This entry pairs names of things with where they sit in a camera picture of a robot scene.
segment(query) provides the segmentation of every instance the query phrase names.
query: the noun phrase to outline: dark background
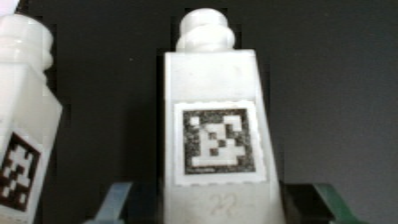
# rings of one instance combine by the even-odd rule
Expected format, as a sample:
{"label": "dark background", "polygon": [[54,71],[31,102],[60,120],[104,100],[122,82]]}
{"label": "dark background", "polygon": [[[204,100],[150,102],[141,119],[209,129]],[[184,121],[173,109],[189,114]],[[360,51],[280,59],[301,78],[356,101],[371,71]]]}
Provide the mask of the dark background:
{"label": "dark background", "polygon": [[200,7],[223,11],[237,47],[255,49],[280,179],[330,183],[362,220],[395,223],[398,2],[31,0],[63,105],[35,223],[81,223],[111,182],[156,185],[161,55]]}

